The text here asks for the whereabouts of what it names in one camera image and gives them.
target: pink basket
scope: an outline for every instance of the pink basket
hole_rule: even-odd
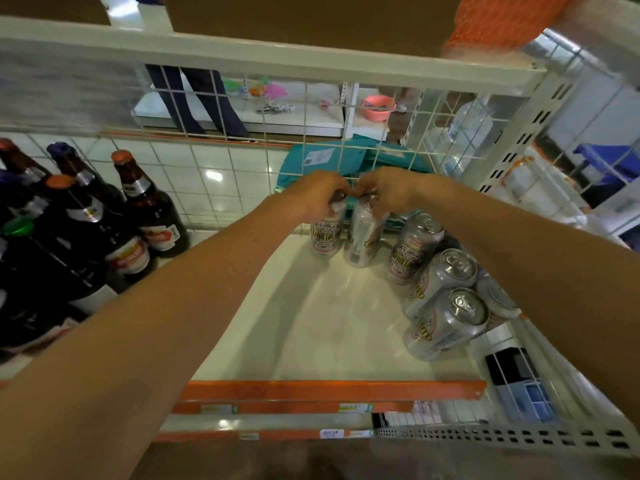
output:
[[[370,109],[376,107],[390,108],[387,111],[380,109]],[[367,96],[362,101],[362,113],[364,117],[370,121],[382,122],[389,119],[391,111],[396,108],[396,102],[389,96],[383,96],[382,94],[374,94]]]

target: person's right hand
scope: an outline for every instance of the person's right hand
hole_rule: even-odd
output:
[[[418,195],[424,177],[414,171],[384,166],[361,176],[353,193],[359,197],[376,189],[380,199],[372,210],[377,219],[387,212],[404,214],[419,207]]]

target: orange mesh bag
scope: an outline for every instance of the orange mesh bag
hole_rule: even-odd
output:
[[[518,48],[553,24],[572,0],[462,0],[447,46]]]

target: orange bottle cap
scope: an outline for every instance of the orange bottle cap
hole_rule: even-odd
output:
[[[50,189],[64,190],[71,187],[75,182],[76,180],[68,175],[52,175],[47,179],[47,186]]]
[[[17,150],[18,147],[9,138],[0,138],[0,151]]]
[[[111,160],[114,163],[124,163],[133,160],[133,155],[128,150],[118,150],[111,154]]]

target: beer can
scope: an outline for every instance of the beer can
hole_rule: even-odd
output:
[[[405,316],[415,320],[420,309],[441,289],[473,286],[476,271],[476,261],[465,251],[447,249],[436,254],[404,299],[402,310]]]
[[[320,256],[331,257],[340,247],[342,220],[347,211],[347,194],[341,191],[333,193],[329,201],[333,208],[333,217],[327,217],[311,226],[311,246]]]
[[[379,220],[373,217],[372,209],[378,199],[376,194],[363,195],[353,206],[351,227],[344,243],[344,259],[352,266],[368,266],[378,250],[387,220],[387,215]]]
[[[387,263],[389,279],[405,285],[444,236],[444,228],[427,212],[410,217]]]
[[[404,332],[404,345],[411,355],[428,362],[480,335],[488,318],[486,304],[475,291],[441,290]]]
[[[500,284],[488,274],[478,279],[476,290],[489,309],[489,321],[484,333],[520,316],[521,309]]]

